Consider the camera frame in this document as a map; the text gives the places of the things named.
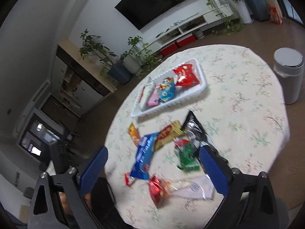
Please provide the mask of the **white tv console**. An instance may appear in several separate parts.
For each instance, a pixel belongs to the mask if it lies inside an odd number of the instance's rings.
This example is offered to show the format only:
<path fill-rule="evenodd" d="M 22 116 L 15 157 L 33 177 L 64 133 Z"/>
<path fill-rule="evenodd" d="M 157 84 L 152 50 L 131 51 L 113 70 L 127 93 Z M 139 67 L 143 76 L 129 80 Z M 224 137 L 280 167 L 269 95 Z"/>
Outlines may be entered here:
<path fill-rule="evenodd" d="M 234 13 L 229 4 L 220 6 L 221 11 L 231 17 Z M 170 27 L 167 31 L 161 33 L 158 37 L 148 42 L 148 49 L 152 50 L 153 53 L 158 52 L 163 47 L 171 44 L 172 42 L 193 33 L 197 29 L 209 29 L 216 25 L 222 24 L 220 15 L 210 9 L 203 10 L 197 14 L 188 17 L 178 25 Z"/>

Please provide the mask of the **black wall television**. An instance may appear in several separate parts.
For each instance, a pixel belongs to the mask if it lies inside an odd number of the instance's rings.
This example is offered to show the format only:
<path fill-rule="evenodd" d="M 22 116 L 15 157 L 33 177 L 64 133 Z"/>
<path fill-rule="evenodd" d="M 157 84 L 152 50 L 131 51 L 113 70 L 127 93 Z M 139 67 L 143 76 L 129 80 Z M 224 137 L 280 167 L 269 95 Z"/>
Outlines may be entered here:
<path fill-rule="evenodd" d="M 186 0 L 121 0 L 115 9 L 138 30 Z"/>

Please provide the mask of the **gold red snack packet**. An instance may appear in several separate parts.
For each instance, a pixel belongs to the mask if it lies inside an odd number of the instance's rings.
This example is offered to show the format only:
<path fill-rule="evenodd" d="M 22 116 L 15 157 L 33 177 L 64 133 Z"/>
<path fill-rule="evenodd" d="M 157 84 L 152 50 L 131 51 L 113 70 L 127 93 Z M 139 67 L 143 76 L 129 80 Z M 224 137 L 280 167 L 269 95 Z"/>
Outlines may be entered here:
<path fill-rule="evenodd" d="M 173 141 L 174 138 L 183 136 L 185 133 L 181 129 L 180 121 L 175 120 L 163 128 L 157 136 L 154 150 L 157 151 L 164 145 Z"/>

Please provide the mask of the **plant in white ribbed pot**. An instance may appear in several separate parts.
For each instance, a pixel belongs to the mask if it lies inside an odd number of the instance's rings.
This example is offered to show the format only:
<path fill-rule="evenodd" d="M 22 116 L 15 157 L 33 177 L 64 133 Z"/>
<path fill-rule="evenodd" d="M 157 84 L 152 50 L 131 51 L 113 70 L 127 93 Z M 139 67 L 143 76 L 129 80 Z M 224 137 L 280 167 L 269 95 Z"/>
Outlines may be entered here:
<path fill-rule="evenodd" d="M 120 60 L 127 63 L 128 58 L 132 58 L 140 65 L 140 69 L 135 73 L 136 77 L 140 76 L 143 72 L 143 68 L 150 63 L 152 50 L 148 49 L 148 43 L 143 41 L 141 36 L 134 36 L 128 38 L 128 46 L 130 49 L 123 52 L 120 56 Z"/>

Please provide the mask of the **small white floor pot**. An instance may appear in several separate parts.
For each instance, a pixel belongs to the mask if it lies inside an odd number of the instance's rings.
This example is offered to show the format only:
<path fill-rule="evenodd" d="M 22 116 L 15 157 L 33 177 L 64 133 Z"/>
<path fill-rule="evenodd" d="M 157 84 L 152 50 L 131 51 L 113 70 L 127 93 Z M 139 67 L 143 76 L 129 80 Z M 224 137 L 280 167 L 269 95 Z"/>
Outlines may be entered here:
<path fill-rule="evenodd" d="M 197 29 L 196 31 L 194 31 L 193 35 L 196 37 L 196 39 L 201 39 L 205 36 L 201 29 Z"/>

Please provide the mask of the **grey round trash bin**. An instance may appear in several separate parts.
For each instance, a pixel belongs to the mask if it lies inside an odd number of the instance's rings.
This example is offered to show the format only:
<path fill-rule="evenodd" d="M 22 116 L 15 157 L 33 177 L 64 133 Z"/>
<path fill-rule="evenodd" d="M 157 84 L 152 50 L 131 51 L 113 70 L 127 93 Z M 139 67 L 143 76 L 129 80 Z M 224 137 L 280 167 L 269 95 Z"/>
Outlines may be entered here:
<path fill-rule="evenodd" d="M 285 104 L 297 101 L 303 80 L 303 55 L 292 48 L 279 48 L 274 52 L 274 72 L 282 86 Z"/>

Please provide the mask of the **red storage box right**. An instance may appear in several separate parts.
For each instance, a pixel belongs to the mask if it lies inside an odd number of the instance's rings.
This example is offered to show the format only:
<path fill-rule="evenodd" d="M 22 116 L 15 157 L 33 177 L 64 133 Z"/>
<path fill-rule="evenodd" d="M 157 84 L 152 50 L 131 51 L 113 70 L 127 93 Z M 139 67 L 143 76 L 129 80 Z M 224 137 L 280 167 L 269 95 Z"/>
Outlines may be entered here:
<path fill-rule="evenodd" d="M 185 35 L 184 37 L 181 37 L 180 39 L 177 39 L 176 42 L 177 42 L 177 45 L 181 48 L 181 47 L 184 47 L 192 42 L 194 42 L 197 38 L 195 37 L 195 35 L 193 34 L 188 34 L 188 35 Z"/>

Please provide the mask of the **trailing pothos plant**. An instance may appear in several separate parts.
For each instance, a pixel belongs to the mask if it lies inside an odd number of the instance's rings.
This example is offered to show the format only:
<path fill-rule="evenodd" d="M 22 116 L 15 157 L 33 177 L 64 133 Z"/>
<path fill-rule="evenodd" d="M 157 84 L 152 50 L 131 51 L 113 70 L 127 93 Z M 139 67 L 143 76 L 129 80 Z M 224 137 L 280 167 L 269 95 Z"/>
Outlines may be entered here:
<path fill-rule="evenodd" d="M 228 15 L 225 15 L 220 9 L 220 1 L 219 0 L 206 0 L 206 5 L 211 11 L 220 15 L 220 18 L 224 24 L 224 29 L 221 31 L 212 30 L 212 33 L 215 35 L 231 35 L 236 34 L 242 31 L 245 25 L 239 20 L 238 23 L 233 22 Z"/>

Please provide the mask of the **orange snack packet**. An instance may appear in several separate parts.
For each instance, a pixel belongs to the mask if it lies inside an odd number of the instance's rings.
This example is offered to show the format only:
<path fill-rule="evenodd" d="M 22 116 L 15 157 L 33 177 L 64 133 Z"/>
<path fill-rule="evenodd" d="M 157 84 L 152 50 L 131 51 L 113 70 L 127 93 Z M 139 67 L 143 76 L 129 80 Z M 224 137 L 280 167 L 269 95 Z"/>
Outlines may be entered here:
<path fill-rule="evenodd" d="M 136 147 L 138 147 L 141 137 L 133 123 L 130 123 L 130 125 L 129 125 L 128 134 L 129 134 L 130 138 L 132 139 L 134 145 Z"/>

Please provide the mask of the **red gift bag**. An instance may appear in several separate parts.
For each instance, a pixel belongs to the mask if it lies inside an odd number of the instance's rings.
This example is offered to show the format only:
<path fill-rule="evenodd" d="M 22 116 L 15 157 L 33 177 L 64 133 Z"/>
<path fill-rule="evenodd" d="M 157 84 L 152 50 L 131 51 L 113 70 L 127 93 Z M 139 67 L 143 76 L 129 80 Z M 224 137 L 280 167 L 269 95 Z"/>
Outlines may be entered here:
<path fill-rule="evenodd" d="M 281 25 L 283 22 L 283 17 L 281 11 L 277 7 L 269 7 L 270 22 L 274 24 Z"/>

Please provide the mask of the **plant in tall white pot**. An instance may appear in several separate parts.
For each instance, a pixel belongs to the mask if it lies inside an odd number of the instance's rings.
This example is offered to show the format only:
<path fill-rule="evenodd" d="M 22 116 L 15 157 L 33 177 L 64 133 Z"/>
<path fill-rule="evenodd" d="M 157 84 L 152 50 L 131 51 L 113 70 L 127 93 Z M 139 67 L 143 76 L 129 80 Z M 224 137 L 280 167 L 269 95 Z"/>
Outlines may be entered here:
<path fill-rule="evenodd" d="M 244 0 L 220 0 L 221 2 L 228 3 L 234 12 L 239 16 L 243 24 L 252 24 L 254 21 L 251 18 L 249 10 Z"/>

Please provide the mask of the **white plastic tray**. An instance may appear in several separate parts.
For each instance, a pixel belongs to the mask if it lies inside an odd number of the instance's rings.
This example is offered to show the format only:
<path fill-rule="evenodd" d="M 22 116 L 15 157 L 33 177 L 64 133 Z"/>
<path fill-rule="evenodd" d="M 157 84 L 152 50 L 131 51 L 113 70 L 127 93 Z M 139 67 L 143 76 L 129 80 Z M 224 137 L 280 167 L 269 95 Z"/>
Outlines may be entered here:
<path fill-rule="evenodd" d="M 134 103 L 131 117 L 143 117 L 195 97 L 206 88 L 197 59 L 191 58 L 157 77 L 148 77 Z"/>

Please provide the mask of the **green red snack packet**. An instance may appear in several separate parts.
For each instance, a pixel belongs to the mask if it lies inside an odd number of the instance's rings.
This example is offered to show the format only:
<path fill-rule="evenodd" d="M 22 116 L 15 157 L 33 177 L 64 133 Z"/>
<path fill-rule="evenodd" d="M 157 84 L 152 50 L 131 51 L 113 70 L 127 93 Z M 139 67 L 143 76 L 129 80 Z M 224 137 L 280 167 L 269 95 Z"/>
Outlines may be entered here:
<path fill-rule="evenodd" d="M 185 138 L 174 138 L 174 152 L 179 158 L 177 167 L 182 171 L 197 171 L 200 165 L 195 159 L 195 150 L 191 142 Z"/>

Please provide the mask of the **red white candy packet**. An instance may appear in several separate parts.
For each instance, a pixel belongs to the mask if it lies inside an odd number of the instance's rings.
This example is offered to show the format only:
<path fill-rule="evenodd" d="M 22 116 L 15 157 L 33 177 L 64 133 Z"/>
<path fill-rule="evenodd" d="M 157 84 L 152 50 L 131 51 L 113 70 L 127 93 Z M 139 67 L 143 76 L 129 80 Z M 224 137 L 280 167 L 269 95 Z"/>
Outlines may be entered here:
<path fill-rule="evenodd" d="M 135 178 L 135 177 L 132 177 L 132 176 L 130 175 L 130 172 L 126 172 L 126 173 L 124 174 L 124 180 L 125 180 L 125 185 L 126 185 L 127 187 L 131 187 L 131 186 L 135 183 L 136 178 Z"/>

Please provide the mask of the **red storage box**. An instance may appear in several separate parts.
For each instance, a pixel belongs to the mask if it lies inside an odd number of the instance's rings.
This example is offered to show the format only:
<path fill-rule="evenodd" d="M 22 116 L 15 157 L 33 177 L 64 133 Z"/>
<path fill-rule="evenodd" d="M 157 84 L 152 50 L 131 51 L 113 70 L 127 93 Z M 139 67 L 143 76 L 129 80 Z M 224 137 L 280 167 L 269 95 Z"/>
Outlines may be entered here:
<path fill-rule="evenodd" d="M 195 37 L 195 35 L 193 34 L 188 34 L 188 35 L 185 35 L 184 37 L 181 37 L 180 39 L 177 39 L 176 42 L 177 42 L 177 45 L 181 48 L 181 47 L 184 47 L 192 42 L 194 42 L 197 38 Z"/>
<path fill-rule="evenodd" d="M 171 54 L 172 52 L 176 51 L 178 49 L 178 45 L 176 42 L 172 42 L 171 44 L 163 47 L 161 50 L 160 50 L 160 53 L 163 55 L 163 56 L 167 56 L 169 54 Z"/>

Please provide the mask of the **wooden white cabinet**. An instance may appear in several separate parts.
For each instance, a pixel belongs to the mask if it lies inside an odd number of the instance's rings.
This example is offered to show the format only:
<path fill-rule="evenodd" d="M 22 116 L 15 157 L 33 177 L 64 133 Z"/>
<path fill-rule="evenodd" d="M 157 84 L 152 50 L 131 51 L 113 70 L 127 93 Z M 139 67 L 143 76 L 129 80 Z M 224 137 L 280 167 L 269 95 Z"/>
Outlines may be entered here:
<path fill-rule="evenodd" d="M 58 43 L 53 63 L 51 94 L 78 117 L 83 116 L 116 87 L 100 74 L 101 68 L 69 39 Z"/>

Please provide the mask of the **cartoon blue snack packet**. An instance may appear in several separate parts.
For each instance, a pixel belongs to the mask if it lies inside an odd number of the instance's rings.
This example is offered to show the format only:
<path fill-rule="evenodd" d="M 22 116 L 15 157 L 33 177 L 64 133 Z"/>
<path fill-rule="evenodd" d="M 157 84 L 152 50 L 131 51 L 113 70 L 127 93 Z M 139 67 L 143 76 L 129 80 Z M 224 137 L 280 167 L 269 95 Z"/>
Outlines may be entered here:
<path fill-rule="evenodd" d="M 158 93 L 162 103 L 168 102 L 175 97 L 175 83 L 173 77 L 166 77 L 160 83 Z"/>

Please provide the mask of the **clear white sausage packet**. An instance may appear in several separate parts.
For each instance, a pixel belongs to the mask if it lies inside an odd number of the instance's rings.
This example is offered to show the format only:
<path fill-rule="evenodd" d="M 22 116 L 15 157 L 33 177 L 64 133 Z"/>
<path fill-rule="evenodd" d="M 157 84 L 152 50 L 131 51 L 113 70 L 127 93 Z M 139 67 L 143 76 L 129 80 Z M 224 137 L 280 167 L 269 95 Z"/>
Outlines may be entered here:
<path fill-rule="evenodd" d="M 214 185 L 206 174 L 176 181 L 163 181 L 164 194 L 195 200 L 212 200 Z"/>

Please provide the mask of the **plant in dark blue pot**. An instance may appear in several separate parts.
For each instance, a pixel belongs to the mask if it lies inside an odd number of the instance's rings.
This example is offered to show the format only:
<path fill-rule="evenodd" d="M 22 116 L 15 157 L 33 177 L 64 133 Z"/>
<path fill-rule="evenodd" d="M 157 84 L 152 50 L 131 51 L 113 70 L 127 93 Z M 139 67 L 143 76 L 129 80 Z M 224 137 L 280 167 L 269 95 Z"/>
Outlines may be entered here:
<path fill-rule="evenodd" d="M 118 60 L 118 56 L 101 42 L 101 37 L 91 35 L 88 29 L 81 33 L 82 46 L 79 49 L 83 60 L 91 58 L 94 62 L 99 61 L 98 71 L 100 75 L 115 87 L 126 85 L 132 79 L 132 74 Z"/>

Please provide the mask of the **pink snack packet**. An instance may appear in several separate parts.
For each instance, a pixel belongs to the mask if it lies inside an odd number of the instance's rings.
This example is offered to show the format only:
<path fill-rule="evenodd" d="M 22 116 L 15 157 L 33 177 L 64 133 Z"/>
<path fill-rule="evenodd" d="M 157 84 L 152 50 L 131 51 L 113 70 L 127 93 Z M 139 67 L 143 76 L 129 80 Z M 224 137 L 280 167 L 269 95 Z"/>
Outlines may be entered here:
<path fill-rule="evenodd" d="M 147 101 L 147 106 L 148 107 L 152 107 L 152 106 L 157 106 L 159 104 L 160 101 L 160 96 L 158 93 L 158 89 L 159 89 L 159 84 L 155 86 L 150 98 Z"/>

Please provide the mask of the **red foil snack packet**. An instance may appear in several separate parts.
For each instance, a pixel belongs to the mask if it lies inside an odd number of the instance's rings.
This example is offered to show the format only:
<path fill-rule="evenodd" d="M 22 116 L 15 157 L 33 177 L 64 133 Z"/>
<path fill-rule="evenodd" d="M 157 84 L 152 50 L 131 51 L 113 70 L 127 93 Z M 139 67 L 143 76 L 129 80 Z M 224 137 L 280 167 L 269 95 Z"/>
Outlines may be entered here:
<path fill-rule="evenodd" d="M 156 207 L 170 196 L 170 182 L 153 176 L 148 182 L 149 194 Z"/>

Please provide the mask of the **red storage box left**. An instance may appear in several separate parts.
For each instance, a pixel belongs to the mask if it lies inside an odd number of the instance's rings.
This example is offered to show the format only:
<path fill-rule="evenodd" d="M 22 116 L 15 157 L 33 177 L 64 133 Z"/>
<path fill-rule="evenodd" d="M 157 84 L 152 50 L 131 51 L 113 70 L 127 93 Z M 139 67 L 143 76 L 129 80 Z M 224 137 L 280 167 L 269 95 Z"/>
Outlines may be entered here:
<path fill-rule="evenodd" d="M 176 51 L 178 49 L 178 45 L 176 42 L 172 42 L 171 44 L 163 47 L 161 50 L 160 50 L 160 53 L 163 55 L 163 56 L 167 56 L 169 54 L 171 54 L 172 52 Z"/>

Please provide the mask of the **black snack packet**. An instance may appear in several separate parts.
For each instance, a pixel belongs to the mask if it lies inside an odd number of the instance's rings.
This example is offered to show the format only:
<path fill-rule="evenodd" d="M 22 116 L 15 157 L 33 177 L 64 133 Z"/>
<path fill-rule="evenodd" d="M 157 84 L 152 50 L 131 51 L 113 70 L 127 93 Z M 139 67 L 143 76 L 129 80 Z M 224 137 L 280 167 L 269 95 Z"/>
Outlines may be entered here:
<path fill-rule="evenodd" d="M 202 124 L 198 121 L 193 111 L 189 110 L 187 117 L 182 124 L 181 130 L 187 135 L 195 150 L 199 150 L 202 146 L 209 146 L 212 150 L 216 150 L 210 137 L 204 130 Z"/>

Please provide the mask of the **tall plant blue square pot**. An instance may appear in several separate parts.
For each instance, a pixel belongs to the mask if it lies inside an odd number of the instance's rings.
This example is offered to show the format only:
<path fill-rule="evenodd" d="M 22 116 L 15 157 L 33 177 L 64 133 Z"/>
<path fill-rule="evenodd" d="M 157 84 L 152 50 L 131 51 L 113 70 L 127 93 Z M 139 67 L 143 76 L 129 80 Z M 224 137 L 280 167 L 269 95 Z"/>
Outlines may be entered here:
<path fill-rule="evenodd" d="M 269 10 L 265 0 L 245 0 L 250 7 L 253 16 L 259 22 L 269 20 Z"/>

